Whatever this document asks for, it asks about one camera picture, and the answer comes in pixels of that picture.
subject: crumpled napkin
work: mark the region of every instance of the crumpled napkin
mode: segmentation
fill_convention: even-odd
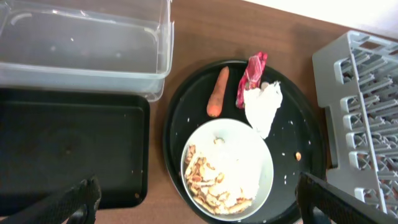
[[[265,139],[269,135],[276,111],[282,103],[280,82],[262,83],[261,89],[243,91],[244,112],[252,128]]]

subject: plastic storage bin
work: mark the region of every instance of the plastic storage bin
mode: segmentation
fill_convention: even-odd
[[[398,43],[350,31],[313,57],[329,183],[398,218]]]
[[[170,0],[6,0],[0,22],[2,86],[162,95]]]

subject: white bowl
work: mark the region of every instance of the white bowl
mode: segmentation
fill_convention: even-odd
[[[256,198],[253,200],[252,205],[241,213],[213,215],[194,201],[193,194],[188,189],[187,181],[184,177],[185,169],[187,168],[184,160],[189,145],[198,144],[198,142],[212,141],[215,137],[224,139],[225,143],[229,144],[228,147],[231,146],[231,150],[242,153],[243,156],[249,156],[253,160],[253,166],[255,167],[255,164],[259,164],[261,169],[259,190]],[[258,211],[266,202],[271,191],[272,181],[274,180],[274,165],[272,164],[272,158],[267,144],[250,126],[234,119],[214,119],[196,129],[184,146],[180,168],[182,182],[191,201],[208,216],[228,222],[242,220]]]

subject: tray rim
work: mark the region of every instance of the tray rim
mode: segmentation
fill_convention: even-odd
[[[176,107],[178,106],[179,103],[179,96],[184,93],[184,91],[186,91],[189,86],[189,83],[194,82],[194,80],[196,79],[197,76],[199,76],[200,74],[202,74],[203,72],[205,72],[206,70],[212,69],[213,67],[218,67],[222,64],[238,64],[238,65],[247,65],[248,61],[247,60],[237,60],[237,59],[226,59],[226,60],[219,60],[216,62],[212,62],[209,63],[203,67],[200,67],[198,70],[195,70],[188,78],[186,78],[181,84],[180,86],[176,89],[173,97],[170,100],[169,103],[169,107],[167,108],[167,113],[166,113],[166,117],[165,117],[165,121],[164,121],[164,127],[163,127],[163,134],[162,134],[162,147],[163,147],[163,155],[164,155],[164,162],[166,164],[166,168],[167,168],[167,172],[169,174],[169,177],[172,180],[172,183],[175,187],[175,189],[177,190],[178,194],[180,195],[180,197],[185,201],[185,203],[187,203],[187,205],[200,217],[202,218],[204,221],[208,222],[208,223],[229,223],[229,222],[224,222],[224,221],[220,221],[220,220],[215,220],[214,218],[208,217],[206,214],[202,213],[198,208],[191,206],[184,198],[184,196],[182,195],[181,192],[185,192],[184,189],[182,189],[181,191],[179,190],[179,188],[177,187],[177,185],[175,184],[176,181],[179,181],[179,175],[178,174],[172,174],[170,172],[171,169],[174,168],[174,166],[171,163],[171,158],[168,154],[168,144],[170,143],[169,137],[168,137],[168,132],[170,131],[171,128],[171,120],[169,118],[171,118],[170,116],[172,116],[175,112]],[[322,154],[322,160],[320,161],[322,170],[324,170],[324,172],[320,172],[319,174],[317,174],[316,176],[321,178],[321,179],[325,179],[326,177],[326,141],[325,141],[325,133],[322,130],[322,127],[320,126],[320,118],[318,116],[315,115],[314,113],[314,109],[311,106],[311,104],[309,103],[307,97],[301,92],[301,90],[292,82],[290,81],[286,76],[284,76],[282,73],[278,72],[277,70],[273,69],[270,66],[266,65],[266,69],[268,70],[272,70],[273,72],[278,73],[283,79],[284,82],[288,83],[290,85],[290,87],[292,87],[293,91],[296,93],[296,97],[303,102],[303,106],[307,108],[307,111],[310,113],[310,116],[313,118],[314,122],[316,123],[316,127],[319,130],[319,135],[320,135],[320,144],[322,145],[322,150],[321,150],[321,154]],[[287,210],[285,210],[284,212],[282,212],[279,217],[273,218],[271,220],[268,220],[267,223],[286,223],[286,221],[288,222],[296,222],[297,220],[299,220],[301,218],[300,215],[300,211],[299,211],[299,207],[296,203],[293,203]]]

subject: wooden table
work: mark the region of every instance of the wooden table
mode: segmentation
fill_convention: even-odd
[[[163,158],[165,112],[177,87],[207,63],[245,59],[262,50],[269,54],[267,65],[291,79],[318,108],[312,54],[349,30],[240,0],[174,0],[171,9],[173,65],[163,96],[150,107],[147,197],[136,208],[98,211],[97,224],[204,223],[177,193]]]

